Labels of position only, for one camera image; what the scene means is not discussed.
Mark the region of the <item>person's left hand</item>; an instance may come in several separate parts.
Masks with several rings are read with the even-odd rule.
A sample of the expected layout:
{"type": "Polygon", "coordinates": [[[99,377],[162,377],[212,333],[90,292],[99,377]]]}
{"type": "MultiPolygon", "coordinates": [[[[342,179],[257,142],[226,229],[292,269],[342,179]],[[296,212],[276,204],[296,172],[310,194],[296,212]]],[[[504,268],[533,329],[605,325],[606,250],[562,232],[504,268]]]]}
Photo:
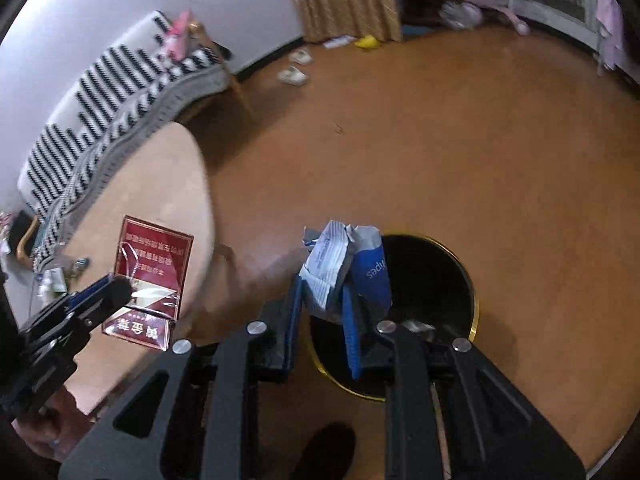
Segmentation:
{"type": "Polygon", "coordinates": [[[91,430],[91,418],[75,397],[61,387],[47,400],[44,412],[33,412],[12,422],[13,428],[37,455],[62,463],[91,430]]]}

